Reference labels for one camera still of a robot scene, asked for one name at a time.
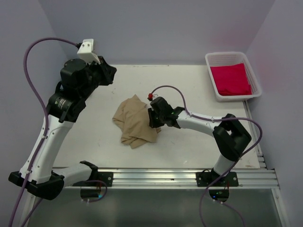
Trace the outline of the beige t shirt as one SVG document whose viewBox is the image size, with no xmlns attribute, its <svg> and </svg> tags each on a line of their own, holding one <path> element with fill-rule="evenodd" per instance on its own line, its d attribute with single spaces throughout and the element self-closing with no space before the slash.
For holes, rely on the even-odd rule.
<svg viewBox="0 0 303 227">
<path fill-rule="evenodd" d="M 149 126 L 147 104 L 137 95 L 123 101 L 115 112 L 113 123 L 121 130 L 120 142 L 135 149 L 146 143 L 156 143 L 156 128 Z"/>
</svg>

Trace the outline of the white plastic basket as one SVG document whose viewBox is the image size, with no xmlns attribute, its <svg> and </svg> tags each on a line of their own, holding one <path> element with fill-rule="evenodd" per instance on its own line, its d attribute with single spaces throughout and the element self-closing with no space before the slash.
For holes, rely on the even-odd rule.
<svg viewBox="0 0 303 227">
<path fill-rule="evenodd" d="M 261 96 L 262 90 L 242 52 L 212 52 L 205 62 L 218 102 L 238 102 Z"/>
</svg>

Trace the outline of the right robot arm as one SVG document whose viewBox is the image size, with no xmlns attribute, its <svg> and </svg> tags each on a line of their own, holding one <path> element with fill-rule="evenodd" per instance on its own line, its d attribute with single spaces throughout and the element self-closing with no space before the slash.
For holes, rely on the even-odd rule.
<svg viewBox="0 0 303 227">
<path fill-rule="evenodd" d="M 172 108 L 163 97 L 150 99 L 150 105 L 148 115 L 151 128 L 167 125 L 194 130 L 214 138 L 220 156 L 211 171 L 203 171 L 196 176 L 205 185 L 211 182 L 218 186 L 223 185 L 228 180 L 226 171 L 239 160 L 251 142 L 251 135 L 239 120 L 230 121 L 230 118 L 235 117 L 232 114 L 210 121 L 202 120 L 201 115 L 194 117 L 188 114 L 184 107 Z"/>
</svg>

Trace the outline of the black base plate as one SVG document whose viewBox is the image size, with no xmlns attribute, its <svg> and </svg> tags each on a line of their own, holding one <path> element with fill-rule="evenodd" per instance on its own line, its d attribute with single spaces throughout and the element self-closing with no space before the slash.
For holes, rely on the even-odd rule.
<svg viewBox="0 0 303 227">
<path fill-rule="evenodd" d="M 101 188 L 102 186 L 111 187 L 113 184 L 114 173 L 113 172 L 98 172 L 93 180 L 97 184 L 97 187 Z"/>
<path fill-rule="evenodd" d="M 227 175 L 220 178 L 217 182 L 213 183 L 219 175 L 215 172 L 204 170 L 196 172 L 196 184 L 198 187 L 237 187 L 239 186 L 238 177 L 236 172 L 229 172 Z"/>
</svg>

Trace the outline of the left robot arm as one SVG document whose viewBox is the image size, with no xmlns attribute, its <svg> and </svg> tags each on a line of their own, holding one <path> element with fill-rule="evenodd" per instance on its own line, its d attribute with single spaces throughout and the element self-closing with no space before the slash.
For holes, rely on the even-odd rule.
<svg viewBox="0 0 303 227">
<path fill-rule="evenodd" d="M 86 107 L 86 100 L 99 86 L 113 84 L 117 69 L 99 57 L 99 63 L 81 59 L 68 60 L 60 71 L 61 81 L 46 106 L 40 139 L 19 171 L 10 173 L 9 181 L 24 187 L 42 199 L 55 199 L 63 188 L 98 181 L 98 167 L 88 161 L 55 171 L 54 161 L 61 145 Z"/>
</svg>

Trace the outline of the red folded t shirt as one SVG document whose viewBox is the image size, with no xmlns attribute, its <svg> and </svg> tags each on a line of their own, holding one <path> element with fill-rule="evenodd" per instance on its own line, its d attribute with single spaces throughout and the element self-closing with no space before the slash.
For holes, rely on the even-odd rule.
<svg viewBox="0 0 303 227">
<path fill-rule="evenodd" d="M 210 67 L 218 93 L 222 96 L 251 95 L 251 85 L 243 63 Z"/>
</svg>

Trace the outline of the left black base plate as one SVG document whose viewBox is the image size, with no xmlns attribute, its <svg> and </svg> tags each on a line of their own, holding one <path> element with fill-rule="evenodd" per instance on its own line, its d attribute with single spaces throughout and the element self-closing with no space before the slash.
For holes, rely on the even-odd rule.
<svg viewBox="0 0 303 227">
<path fill-rule="evenodd" d="M 114 173 L 113 172 L 98 172 L 93 180 L 97 184 L 97 187 L 101 188 L 102 186 L 111 187 L 113 184 Z"/>
</svg>

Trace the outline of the aluminium rail frame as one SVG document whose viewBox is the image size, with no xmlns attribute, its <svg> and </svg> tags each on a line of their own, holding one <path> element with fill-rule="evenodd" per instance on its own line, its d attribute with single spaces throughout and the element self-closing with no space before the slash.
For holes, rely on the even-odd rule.
<svg viewBox="0 0 303 227">
<path fill-rule="evenodd" d="M 80 187 L 69 187 L 39 204 L 31 227 L 199 227 L 199 202 L 209 227 L 281 227 L 278 182 L 252 153 L 236 169 L 239 186 L 226 205 L 196 184 L 196 172 L 211 168 L 219 152 L 208 135 L 164 127 L 155 144 L 131 149 L 120 143 L 112 116 L 120 100 L 87 104 L 65 139 L 54 166 L 87 160 L 113 172 L 113 184 L 98 202 L 87 204 Z"/>
</svg>

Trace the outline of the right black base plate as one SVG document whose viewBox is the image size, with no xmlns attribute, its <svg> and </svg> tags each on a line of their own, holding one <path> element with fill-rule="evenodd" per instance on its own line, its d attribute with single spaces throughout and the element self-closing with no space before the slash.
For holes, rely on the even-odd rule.
<svg viewBox="0 0 303 227">
<path fill-rule="evenodd" d="M 239 186 L 238 177 L 236 172 L 229 172 L 227 175 L 220 178 L 217 182 L 213 183 L 219 175 L 215 172 L 204 170 L 196 172 L 196 184 L 198 187 L 237 187 Z"/>
</svg>

